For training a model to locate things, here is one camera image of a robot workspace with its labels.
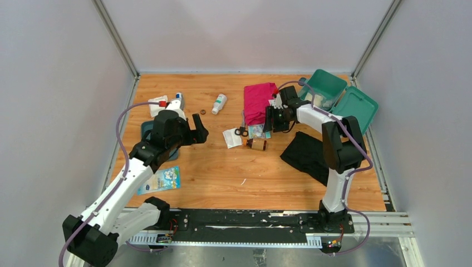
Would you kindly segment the teal patterned small packet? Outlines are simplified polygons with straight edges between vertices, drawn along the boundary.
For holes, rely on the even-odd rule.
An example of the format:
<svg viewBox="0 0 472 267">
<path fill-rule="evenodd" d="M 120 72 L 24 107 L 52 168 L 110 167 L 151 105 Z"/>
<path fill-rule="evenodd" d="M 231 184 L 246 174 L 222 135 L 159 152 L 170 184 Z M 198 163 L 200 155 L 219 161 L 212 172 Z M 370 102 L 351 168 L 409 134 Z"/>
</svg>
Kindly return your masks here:
<svg viewBox="0 0 472 267">
<path fill-rule="evenodd" d="M 250 139 L 270 139 L 271 133 L 269 131 L 263 130 L 264 124 L 248 126 L 248 137 Z"/>
</svg>

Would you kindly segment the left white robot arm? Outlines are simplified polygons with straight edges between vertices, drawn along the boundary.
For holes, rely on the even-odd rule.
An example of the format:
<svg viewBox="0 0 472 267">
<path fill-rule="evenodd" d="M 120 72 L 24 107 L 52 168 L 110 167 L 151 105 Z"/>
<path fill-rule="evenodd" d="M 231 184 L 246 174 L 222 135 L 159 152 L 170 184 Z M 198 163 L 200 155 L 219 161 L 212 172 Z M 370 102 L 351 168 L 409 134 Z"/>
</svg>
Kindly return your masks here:
<svg viewBox="0 0 472 267">
<path fill-rule="evenodd" d="M 151 178 L 173 153 L 182 146 L 203 144 L 208 137 L 200 115 L 192 115 L 195 129 L 177 110 L 162 110 L 154 118 L 151 131 L 125 152 L 125 164 L 110 186 L 81 215 L 69 215 L 62 229 L 65 245 L 59 265 L 69 252 L 92 266 L 107 266 L 119 247 L 141 230 L 154 226 L 158 230 L 172 225 L 170 205 L 150 197 L 135 211 L 120 216 L 138 188 Z"/>
</svg>

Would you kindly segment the blue cartoon packet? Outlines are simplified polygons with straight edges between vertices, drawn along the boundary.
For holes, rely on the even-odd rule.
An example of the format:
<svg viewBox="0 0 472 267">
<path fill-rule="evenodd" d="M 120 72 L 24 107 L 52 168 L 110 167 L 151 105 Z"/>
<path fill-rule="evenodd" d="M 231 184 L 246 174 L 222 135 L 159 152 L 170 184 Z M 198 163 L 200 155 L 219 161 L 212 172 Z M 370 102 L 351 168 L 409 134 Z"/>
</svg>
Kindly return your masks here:
<svg viewBox="0 0 472 267">
<path fill-rule="evenodd" d="M 137 194 L 145 195 L 153 192 L 179 189 L 180 187 L 180 169 L 178 166 L 174 166 L 158 170 L 138 188 Z"/>
</svg>

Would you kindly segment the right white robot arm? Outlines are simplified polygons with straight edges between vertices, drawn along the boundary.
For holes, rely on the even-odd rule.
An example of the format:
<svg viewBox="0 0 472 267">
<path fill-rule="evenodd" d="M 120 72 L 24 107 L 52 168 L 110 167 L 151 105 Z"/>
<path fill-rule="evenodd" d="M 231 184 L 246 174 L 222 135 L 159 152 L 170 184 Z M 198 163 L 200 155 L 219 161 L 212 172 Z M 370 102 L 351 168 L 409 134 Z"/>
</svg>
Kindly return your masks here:
<svg viewBox="0 0 472 267">
<path fill-rule="evenodd" d="M 289 81 L 279 86 L 274 93 L 275 100 L 265 112 L 264 131 L 288 132 L 290 127 L 301 123 L 322 134 L 322 156 L 328 167 L 326 193 L 319 203 L 314 224 L 322 231 L 332 232 L 349 228 L 351 209 L 348 207 L 348 193 L 351 180 L 363 171 L 361 164 L 369 158 L 357 118 L 337 116 L 314 105 L 313 101 L 302 100 Z"/>
</svg>

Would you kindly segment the cotton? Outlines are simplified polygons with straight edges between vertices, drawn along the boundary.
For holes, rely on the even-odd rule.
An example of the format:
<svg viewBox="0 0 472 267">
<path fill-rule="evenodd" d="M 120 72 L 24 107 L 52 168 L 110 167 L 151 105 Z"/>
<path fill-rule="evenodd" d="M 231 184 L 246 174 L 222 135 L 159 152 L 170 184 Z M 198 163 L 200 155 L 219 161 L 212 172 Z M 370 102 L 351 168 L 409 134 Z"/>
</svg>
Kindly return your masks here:
<svg viewBox="0 0 472 267">
<path fill-rule="evenodd" d="M 327 99 L 326 97 L 319 94 L 315 94 L 314 96 L 313 104 L 322 110 L 329 112 L 335 103 L 336 103 L 336 100 L 334 98 Z"/>
</svg>

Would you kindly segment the white green-label bottle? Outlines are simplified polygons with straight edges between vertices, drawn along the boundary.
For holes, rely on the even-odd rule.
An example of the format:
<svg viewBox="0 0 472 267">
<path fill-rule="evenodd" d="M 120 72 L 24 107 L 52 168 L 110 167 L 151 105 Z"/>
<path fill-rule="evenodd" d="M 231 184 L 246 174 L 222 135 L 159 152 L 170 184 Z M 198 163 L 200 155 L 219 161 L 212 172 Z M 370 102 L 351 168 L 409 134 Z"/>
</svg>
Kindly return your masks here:
<svg viewBox="0 0 472 267">
<path fill-rule="evenodd" d="M 224 107 L 227 101 L 227 96 L 224 94 L 219 94 L 213 103 L 212 114 L 217 115 Z"/>
</svg>

